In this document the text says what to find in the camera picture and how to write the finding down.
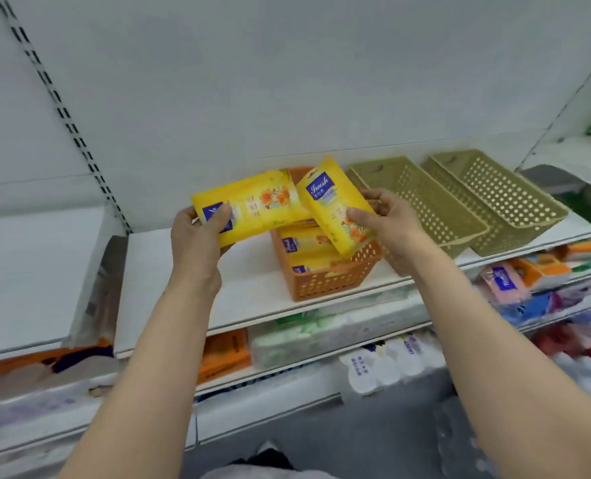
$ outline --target shoe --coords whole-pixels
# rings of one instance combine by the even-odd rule
[[[281,452],[280,447],[278,447],[277,444],[275,442],[273,442],[273,440],[269,439],[266,442],[260,444],[260,446],[258,447],[258,450],[256,450],[255,455],[259,455],[269,449],[273,449],[273,450],[277,450],[278,452]]]

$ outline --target orange plastic basket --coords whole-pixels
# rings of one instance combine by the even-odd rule
[[[288,171],[291,173],[293,182],[297,184],[310,169],[310,167],[289,168]],[[379,244],[373,240],[351,257],[351,263],[338,265],[333,267],[333,270],[300,274],[294,272],[289,265],[279,229],[271,231],[271,240],[282,267],[286,286],[294,301],[303,301],[358,287],[382,256]]]

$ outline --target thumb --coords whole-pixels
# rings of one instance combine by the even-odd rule
[[[347,208],[347,217],[353,220],[356,224],[372,229],[378,232],[381,228],[381,217],[374,213],[361,210],[359,208]]]
[[[209,218],[209,221],[205,225],[205,229],[209,230],[214,234],[218,234],[224,230],[231,219],[231,205],[223,203],[220,205],[218,210]]]

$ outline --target green plastic basket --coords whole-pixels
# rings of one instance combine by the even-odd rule
[[[347,176],[357,188],[386,188],[409,201],[426,233],[452,258],[488,232],[481,218],[404,156],[357,163]]]
[[[483,257],[521,247],[568,215],[535,184],[476,149],[434,154],[423,168],[488,224],[490,231],[471,244]]]

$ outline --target hand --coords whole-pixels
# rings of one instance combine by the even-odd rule
[[[222,287],[218,260],[228,250],[220,249],[218,234],[231,218],[231,206],[221,205],[204,226],[195,220],[197,217],[195,208],[189,207],[179,212],[173,222],[173,271],[169,286],[195,286],[198,292],[215,298]]]
[[[424,232],[411,204],[388,190],[362,191],[378,215],[357,208],[347,209],[347,216],[356,223],[374,230],[397,262],[395,270],[407,273],[409,260],[420,250],[433,248],[435,243]]]

